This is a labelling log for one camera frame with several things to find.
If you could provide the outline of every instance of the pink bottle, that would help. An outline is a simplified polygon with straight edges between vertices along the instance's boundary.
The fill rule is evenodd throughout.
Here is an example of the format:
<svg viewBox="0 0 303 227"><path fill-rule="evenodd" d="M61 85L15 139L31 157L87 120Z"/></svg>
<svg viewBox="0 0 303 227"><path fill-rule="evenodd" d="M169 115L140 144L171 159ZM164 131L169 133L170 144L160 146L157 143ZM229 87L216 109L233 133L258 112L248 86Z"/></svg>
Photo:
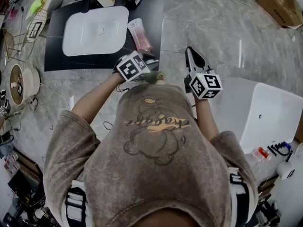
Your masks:
<svg viewBox="0 0 303 227"><path fill-rule="evenodd" d="M127 28L132 34L137 50L152 51L153 47L146 36L142 19L136 18L130 21Z"/></svg>

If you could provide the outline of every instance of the sink drain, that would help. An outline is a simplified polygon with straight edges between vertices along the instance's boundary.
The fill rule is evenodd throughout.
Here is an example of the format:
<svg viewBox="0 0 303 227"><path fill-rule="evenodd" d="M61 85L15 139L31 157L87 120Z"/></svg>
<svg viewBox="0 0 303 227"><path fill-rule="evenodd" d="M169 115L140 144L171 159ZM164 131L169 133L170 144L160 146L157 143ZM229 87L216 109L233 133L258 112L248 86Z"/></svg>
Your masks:
<svg viewBox="0 0 303 227"><path fill-rule="evenodd" d="M104 33L105 33L105 28L99 26L99 27L98 27L98 34L99 34L99 35L102 35L102 34L104 34Z"/></svg>

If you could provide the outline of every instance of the shoulder strap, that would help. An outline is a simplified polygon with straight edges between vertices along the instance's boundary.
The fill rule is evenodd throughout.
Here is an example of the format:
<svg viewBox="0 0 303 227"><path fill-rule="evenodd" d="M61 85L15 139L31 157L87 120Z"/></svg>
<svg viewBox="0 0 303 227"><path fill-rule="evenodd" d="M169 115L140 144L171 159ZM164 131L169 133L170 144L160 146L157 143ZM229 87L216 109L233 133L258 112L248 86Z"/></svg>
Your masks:
<svg viewBox="0 0 303 227"><path fill-rule="evenodd" d="M232 217L230 227L243 227L254 211L251 187L238 175L238 168L229 167Z"/></svg>
<svg viewBox="0 0 303 227"><path fill-rule="evenodd" d="M70 227L86 227L84 183L73 181L66 195L66 219Z"/></svg>

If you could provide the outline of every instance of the marker cube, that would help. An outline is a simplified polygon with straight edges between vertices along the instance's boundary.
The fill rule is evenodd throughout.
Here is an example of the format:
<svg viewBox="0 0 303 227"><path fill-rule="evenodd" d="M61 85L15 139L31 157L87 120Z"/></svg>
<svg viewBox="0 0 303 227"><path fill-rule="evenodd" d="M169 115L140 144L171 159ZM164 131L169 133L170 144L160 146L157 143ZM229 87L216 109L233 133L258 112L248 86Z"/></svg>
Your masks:
<svg viewBox="0 0 303 227"><path fill-rule="evenodd" d="M198 99L214 98L223 90L220 77L215 74L196 73L189 85Z"/></svg>
<svg viewBox="0 0 303 227"><path fill-rule="evenodd" d="M137 51L132 52L125 60L121 61L117 65L117 69L127 82L139 80L151 72Z"/></svg>

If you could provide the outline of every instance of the t-shirt sleeve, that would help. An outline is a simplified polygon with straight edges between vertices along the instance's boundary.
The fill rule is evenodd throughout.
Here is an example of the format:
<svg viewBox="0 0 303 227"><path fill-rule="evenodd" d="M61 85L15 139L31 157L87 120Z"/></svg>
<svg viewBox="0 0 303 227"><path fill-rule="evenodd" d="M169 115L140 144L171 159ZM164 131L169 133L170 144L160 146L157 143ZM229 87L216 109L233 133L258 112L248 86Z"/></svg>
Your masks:
<svg viewBox="0 0 303 227"><path fill-rule="evenodd" d="M78 115L63 111L45 157L44 188L48 207L62 225L61 207L72 180L83 171L100 141Z"/></svg>
<svg viewBox="0 0 303 227"><path fill-rule="evenodd" d="M250 183L254 192L258 194L255 177L235 134L231 131L224 131L214 137L211 143L230 166L239 168L240 175Z"/></svg>

